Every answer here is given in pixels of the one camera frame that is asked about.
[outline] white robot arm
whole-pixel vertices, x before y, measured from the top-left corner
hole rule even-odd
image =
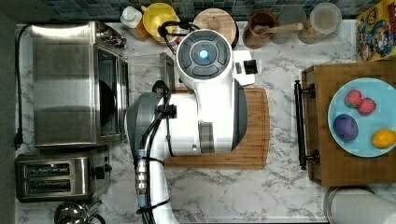
[[[233,51],[210,30],[187,35],[177,50],[177,71],[191,91],[170,94],[159,81],[125,114],[134,155],[139,212],[146,224],[178,223],[173,215],[163,161],[171,156],[232,151],[248,126],[243,87],[233,77]]]

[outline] jar lid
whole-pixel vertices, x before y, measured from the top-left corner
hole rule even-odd
[[[120,20],[124,25],[130,28],[135,28],[140,20],[142,20],[142,13],[134,7],[126,7],[122,11]]]
[[[318,4],[309,17],[312,28],[322,35],[329,35],[336,31],[341,19],[340,9],[331,3]]]

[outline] wooden tray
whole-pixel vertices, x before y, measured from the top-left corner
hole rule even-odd
[[[320,164],[308,163],[309,178],[323,187],[343,187],[396,182],[396,150],[375,158],[354,156],[333,139],[328,110],[337,91],[357,78],[372,77],[396,87],[396,63],[322,64],[302,73],[303,89],[315,84],[316,98],[304,97],[306,150],[320,153]]]
[[[262,169],[267,161],[270,120],[264,89],[245,88],[247,97],[247,133],[232,152],[199,156],[172,157],[166,166],[201,168]]]

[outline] cereal box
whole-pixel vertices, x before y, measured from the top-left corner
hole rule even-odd
[[[383,0],[357,18],[360,62],[396,58],[396,0]]]

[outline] wooden lid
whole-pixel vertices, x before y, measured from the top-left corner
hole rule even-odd
[[[230,45],[237,38],[237,27],[233,17],[219,8],[209,8],[200,12],[195,17],[193,24],[201,29],[209,29],[221,33]]]

